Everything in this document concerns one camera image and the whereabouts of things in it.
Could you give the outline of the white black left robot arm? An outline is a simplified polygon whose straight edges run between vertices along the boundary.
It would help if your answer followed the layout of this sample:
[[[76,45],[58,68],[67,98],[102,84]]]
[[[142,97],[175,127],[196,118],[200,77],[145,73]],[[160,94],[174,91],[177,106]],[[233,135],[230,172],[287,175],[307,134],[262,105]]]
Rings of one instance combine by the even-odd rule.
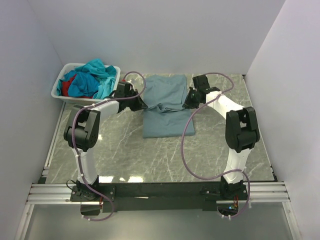
[[[98,141],[101,120],[126,108],[133,112],[148,108],[138,90],[126,81],[120,82],[116,90],[104,100],[87,106],[75,105],[72,108],[63,133],[77,166],[77,180],[72,188],[71,201],[94,201],[105,196],[100,190],[94,147]]]

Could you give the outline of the grey-blue t shirt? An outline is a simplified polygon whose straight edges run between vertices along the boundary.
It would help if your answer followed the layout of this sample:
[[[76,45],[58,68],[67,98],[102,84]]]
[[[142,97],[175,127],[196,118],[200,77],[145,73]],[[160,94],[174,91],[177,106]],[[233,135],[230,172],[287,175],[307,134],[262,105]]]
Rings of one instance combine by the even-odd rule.
[[[143,138],[179,137],[191,111],[183,107],[188,94],[187,77],[151,75],[146,78],[143,101]]]

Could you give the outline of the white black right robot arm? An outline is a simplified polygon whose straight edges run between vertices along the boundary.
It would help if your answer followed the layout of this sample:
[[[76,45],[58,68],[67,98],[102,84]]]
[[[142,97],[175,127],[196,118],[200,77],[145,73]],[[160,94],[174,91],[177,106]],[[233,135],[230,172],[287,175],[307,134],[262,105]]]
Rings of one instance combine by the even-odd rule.
[[[229,152],[224,172],[215,177],[201,177],[187,166],[184,156],[184,134],[193,117],[189,118],[182,132],[180,153],[185,168],[192,176],[200,180],[220,178],[219,194],[222,198],[230,200],[237,194],[249,190],[243,184],[243,179],[246,177],[245,168],[248,156],[260,140],[260,131],[255,109],[244,107],[225,96],[225,93],[232,90],[235,84],[229,76],[223,73],[221,76],[231,83],[231,87],[224,91],[211,87],[206,74],[193,77],[193,87],[189,88],[183,107],[195,109],[191,114],[194,116],[202,108],[200,104],[203,104],[204,107],[214,109],[225,119],[225,141]]]

